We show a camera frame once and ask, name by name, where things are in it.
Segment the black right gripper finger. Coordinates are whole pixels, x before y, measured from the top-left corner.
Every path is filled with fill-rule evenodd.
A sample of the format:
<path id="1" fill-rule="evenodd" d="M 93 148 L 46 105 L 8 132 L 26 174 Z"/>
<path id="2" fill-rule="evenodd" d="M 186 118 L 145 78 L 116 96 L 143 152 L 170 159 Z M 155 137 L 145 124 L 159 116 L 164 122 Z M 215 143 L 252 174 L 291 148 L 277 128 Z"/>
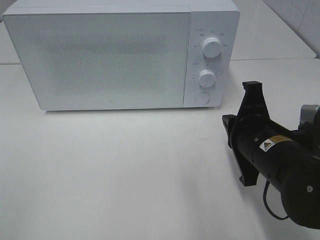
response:
<path id="1" fill-rule="evenodd" d="M 262 83 L 245 81 L 242 86 L 245 94 L 236 116 L 236 122 L 239 123 L 247 118 L 261 118 L 269 121 L 270 115 L 264 98 Z"/>
<path id="2" fill-rule="evenodd" d="M 234 149 L 233 154 L 241 173 L 239 177 L 240 182 L 245 187 L 255 186 L 257 184 L 259 171 L 238 150 Z"/>

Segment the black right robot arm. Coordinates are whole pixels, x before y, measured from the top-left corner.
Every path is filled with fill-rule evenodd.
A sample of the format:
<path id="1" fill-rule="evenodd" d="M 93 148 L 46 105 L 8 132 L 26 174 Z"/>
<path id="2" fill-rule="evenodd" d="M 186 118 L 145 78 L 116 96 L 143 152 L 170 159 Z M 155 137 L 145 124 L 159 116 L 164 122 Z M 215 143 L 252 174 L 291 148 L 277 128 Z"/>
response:
<path id="1" fill-rule="evenodd" d="M 320 227 L 320 107 L 305 104 L 299 126 L 289 130 L 271 120 L 262 84 L 246 81 L 236 115 L 222 116 L 228 146 L 240 170 L 240 182 L 254 186 L 259 175 L 280 193 L 286 217 Z"/>

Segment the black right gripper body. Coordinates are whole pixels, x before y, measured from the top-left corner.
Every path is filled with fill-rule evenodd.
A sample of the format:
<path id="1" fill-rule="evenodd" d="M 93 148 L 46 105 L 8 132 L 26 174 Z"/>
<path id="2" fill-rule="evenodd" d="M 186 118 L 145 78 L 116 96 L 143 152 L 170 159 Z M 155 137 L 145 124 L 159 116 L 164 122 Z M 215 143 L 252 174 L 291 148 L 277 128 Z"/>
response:
<path id="1" fill-rule="evenodd" d="M 279 170 L 290 164 L 288 154 L 298 143 L 281 125 L 258 116 L 237 120 L 235 115 L 223 115 L 222 121 L 241 170 Z"/>

